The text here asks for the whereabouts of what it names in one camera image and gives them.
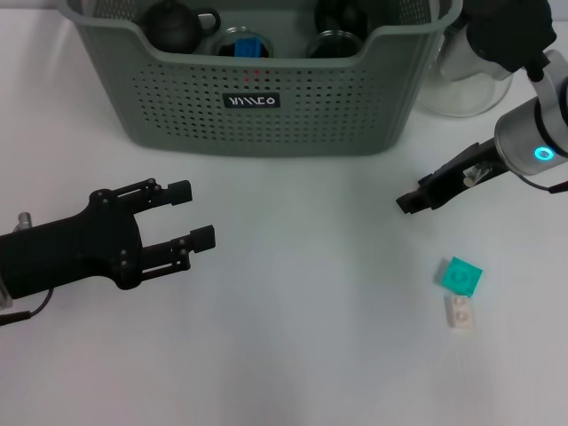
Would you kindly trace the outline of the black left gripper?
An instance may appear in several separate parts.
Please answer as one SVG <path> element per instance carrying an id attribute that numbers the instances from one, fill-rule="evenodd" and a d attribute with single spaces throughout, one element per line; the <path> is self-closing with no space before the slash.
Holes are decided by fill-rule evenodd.
<path id="1" fill-rule="evenodd" d="M 1 281 L 23 298 L 90 277 L 105 277 L 123 290 L 191 268 L 190 253 L 216 246 L 208 225 L 142 248 L 134 213 L 193 199 L 189 181 L 167 186 L 154 178 L 93 193 L 80 213 L 1 237 Z"/>

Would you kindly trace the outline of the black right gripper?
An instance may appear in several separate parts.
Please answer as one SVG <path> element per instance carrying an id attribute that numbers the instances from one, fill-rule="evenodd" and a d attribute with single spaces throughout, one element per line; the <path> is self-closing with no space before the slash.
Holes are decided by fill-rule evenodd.
<path id="1" fill-rule="evenodd" d="M 405 214 L 438 209 L 460 193 L 506 172 L 494 139 L 475 143 L 419 181 L 420 187 L 396 203 Z"/>

